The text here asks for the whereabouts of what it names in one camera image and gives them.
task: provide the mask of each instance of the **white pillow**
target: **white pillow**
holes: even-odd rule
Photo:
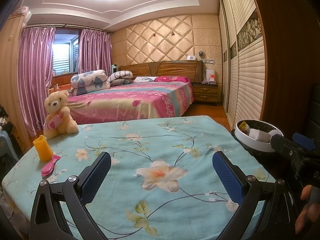
[[[153,82],[157,77],[136,77],[134,83]]]

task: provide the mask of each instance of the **finger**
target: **finger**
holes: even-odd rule
[[[305,216],[308,213],[308,204],[304,206],[303,210],[301,211],[300,215],[297,218],[295,228],[296,228],[296,234],[300,233],[300,231],[303,229],[306,221]]]
[[[308,210],[308,218],[312,222],[316,222],[319,215],[320,215],[320,204],[313,203]]]
[[[311,185],[307,185],[303,188],[300,198],[302,200],[305,200],[310,197],[310,194],[311,194]]]

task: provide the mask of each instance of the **light blue floral bedsheet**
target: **light blue floral bedsheet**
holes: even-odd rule
[[[79,175],[101,151],[109,152],[112,167],[93,202],[86,205],[108,239],[215,239],[238,206],[212,167],[215,151],[222,150],[245,174],[274,181],[223,126],[207,116],[79,128],[77,135],[49,141],[61,159],[47,180],[63,182]],[[28,219],[44,165],[33,147],[2,182],[6,196]],[[81,239],[65,203],[62,208],[74,236]]]

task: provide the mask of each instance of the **nightstand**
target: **nightstand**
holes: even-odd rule
[[[195,102],[216,104],[218,101],[218,85],[193,83],[193,96]]]

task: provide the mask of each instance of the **electrical outlet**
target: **electrical outlet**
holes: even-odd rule
[[[206,63],[206,64],[214,64],[213,59],[199,59],[199,61],[202,61],[203,63]]]

